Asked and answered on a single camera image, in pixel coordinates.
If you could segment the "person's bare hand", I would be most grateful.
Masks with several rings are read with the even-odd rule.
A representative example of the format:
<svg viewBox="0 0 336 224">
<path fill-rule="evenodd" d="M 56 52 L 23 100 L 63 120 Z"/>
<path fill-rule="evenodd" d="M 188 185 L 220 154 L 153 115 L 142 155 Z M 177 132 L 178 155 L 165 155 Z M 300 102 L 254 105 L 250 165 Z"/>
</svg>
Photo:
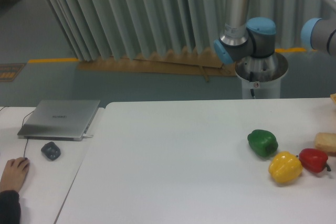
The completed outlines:
<svg viewBox="0 0 336 224">
<path fill-rule="evenodd" d="M 30 161 L 24 157 L 7 161 L 1 176 L 1 192 L 14 190 L 19 193 L 29 171 Z"/>
</svg>

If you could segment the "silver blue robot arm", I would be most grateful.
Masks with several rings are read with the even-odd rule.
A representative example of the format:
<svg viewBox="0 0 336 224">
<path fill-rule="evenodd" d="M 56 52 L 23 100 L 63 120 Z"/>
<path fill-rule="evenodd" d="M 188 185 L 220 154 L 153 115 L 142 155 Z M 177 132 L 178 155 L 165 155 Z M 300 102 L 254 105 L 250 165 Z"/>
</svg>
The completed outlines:
<svg viewBox="0 0 336 224">
<path fill-rule="evenodd" d="M 268 18 L 247 18 L 249 0 L 226 0 L 225 27 L 214 49 L 228 65 L 251 56 L 268 58 L 275 52 L 276 25 Z M 301 30 L 303 45 L 335 56 L 335 19 L 312 18 Z"/>
</svg>

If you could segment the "black sleeved forearm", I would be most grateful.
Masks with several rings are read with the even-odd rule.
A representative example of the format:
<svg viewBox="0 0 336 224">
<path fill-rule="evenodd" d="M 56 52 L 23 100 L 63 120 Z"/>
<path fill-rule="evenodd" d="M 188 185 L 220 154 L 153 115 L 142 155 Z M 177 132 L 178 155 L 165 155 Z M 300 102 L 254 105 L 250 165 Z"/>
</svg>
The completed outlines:
<svg viewBox="0 0 336 224">
<path fill-rule="evenodd" d="M 19 194 L 14 190 L 1 192 L 1 223 L 20 223 Z"/>
</svg>

